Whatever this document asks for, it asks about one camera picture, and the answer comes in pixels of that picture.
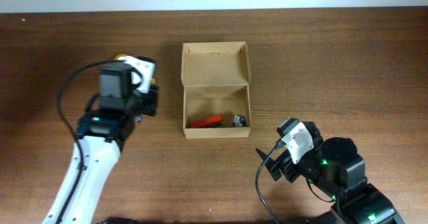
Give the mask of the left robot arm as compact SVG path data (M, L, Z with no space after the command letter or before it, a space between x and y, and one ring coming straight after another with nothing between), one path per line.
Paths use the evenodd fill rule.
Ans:
M76 128L57 111L74 139L72 159L44 223L90 223L124 144L143 115L155 116L155 61L123 56L99 62L100 91L86 104Z

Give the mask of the yellow clear tape roll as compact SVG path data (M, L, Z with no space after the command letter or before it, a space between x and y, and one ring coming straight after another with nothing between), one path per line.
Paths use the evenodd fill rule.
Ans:
M127 58L128 56L126 55L126 54L118 54L118 55L116 55L115 57L114 57L114 59L115 60L121 60L121 61L124 61L124 60L126 60L126 58Z

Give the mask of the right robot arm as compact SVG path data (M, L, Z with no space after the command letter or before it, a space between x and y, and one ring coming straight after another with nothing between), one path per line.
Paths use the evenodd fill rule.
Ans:
M293 183L304 177L309 189L317 187L331 205L317 217L300 217L297 223L400 224L392 202L365 175L365 161L352 139L324 140L314 122L287 118L277 128L280 136L269 153L258 150L261 169L272 179Z

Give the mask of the white blue staples box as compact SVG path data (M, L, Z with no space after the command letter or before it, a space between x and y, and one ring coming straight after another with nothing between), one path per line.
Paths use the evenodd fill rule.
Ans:
M233 119L233 125L232 127L234 128L241 128L241 127L246 127L246 119L242 116L235 116Z

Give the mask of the brown cardboard box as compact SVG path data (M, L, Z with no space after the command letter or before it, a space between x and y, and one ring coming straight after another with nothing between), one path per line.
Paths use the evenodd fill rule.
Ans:
M251 67L244 41L184 43L181 60L183 132L186 139L241 138L251 132ZM190 123L222 115L221 125L190 128ZM242 116L246 127L234 128Z

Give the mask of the orange red stapler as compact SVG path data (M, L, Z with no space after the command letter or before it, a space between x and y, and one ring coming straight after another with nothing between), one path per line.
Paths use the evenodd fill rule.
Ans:
M190 128L210 128L221 125L223 122L222 115L211 116L209 118L190 123Z

